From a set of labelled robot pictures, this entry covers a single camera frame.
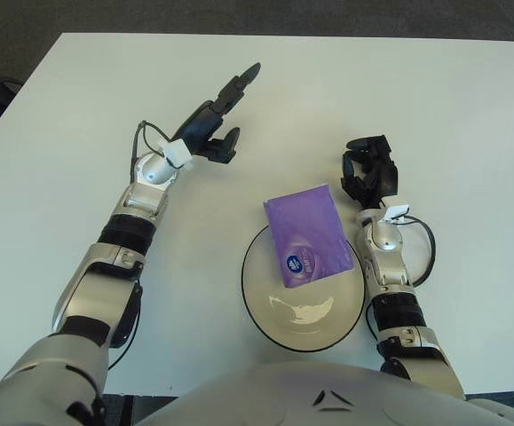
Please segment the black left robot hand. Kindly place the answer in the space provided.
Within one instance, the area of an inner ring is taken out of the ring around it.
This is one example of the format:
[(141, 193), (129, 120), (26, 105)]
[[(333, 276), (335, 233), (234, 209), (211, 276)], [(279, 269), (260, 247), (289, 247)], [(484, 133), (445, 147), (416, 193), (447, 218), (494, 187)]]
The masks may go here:
[(255, 63), (241, 75), (234, 76), (218, 93), (215, 100), (206, 100), (180, 125), (171, 141), (181, 139), (191, 155), (210, 162), (228, 164), (236, 155), (235, 146), (240, 128), (230, 129), (224, 138), (214, 138), (214, 133), (228, 114), (243, 98), (244, 90), (257, 77), (261, 68)]

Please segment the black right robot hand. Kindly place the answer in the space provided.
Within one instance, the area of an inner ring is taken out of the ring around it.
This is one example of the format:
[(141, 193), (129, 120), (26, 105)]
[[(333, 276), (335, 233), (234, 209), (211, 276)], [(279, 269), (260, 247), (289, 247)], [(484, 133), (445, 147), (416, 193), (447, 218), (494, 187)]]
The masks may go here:
[(398, 169), (385, 135), (348, 142), (342, 172), (343, 190), (363, 209), (378, 209), (384, 197), (398, 193)]

